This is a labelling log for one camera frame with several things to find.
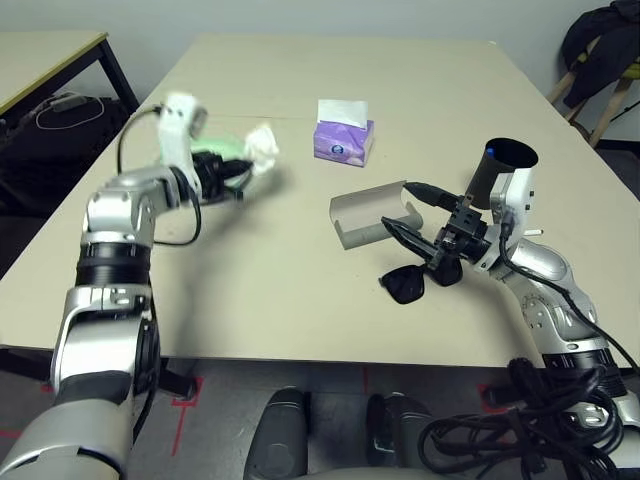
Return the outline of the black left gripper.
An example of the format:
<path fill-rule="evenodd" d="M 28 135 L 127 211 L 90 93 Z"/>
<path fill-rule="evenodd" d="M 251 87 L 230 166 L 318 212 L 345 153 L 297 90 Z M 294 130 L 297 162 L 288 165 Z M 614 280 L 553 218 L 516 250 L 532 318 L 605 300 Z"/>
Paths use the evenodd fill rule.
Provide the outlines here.
<path fill-rule="evenodd" d="M 242 201 L 245 181 L 225 182 L 222 174 L 245 174 L 253 168 L 253 162 L 243 159 L 223 160 L 213 152 L 196 152 L 192 155 L 194 168 L 201 183 L 203 201 Z"/>

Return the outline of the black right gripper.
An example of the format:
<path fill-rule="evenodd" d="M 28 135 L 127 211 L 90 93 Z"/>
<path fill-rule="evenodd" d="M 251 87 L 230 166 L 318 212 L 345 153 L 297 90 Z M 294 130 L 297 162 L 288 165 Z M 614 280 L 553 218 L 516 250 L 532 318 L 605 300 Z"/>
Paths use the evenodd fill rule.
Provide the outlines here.
<path fill-rule="evenodd" d="M 381 218 L 387 232 L 404 248 L 422 258 L 428 270 L 437 270 L 449 255 L 476 263 L 489 250 L 490 242 L 485 239 L 488 225 L 480 212 L 463 203 L 464 196 L 422 182 L 406 182 L 404 189 L 425 204 L 452 211 L 436 236 L 435 244 L 400 220 Z"/>

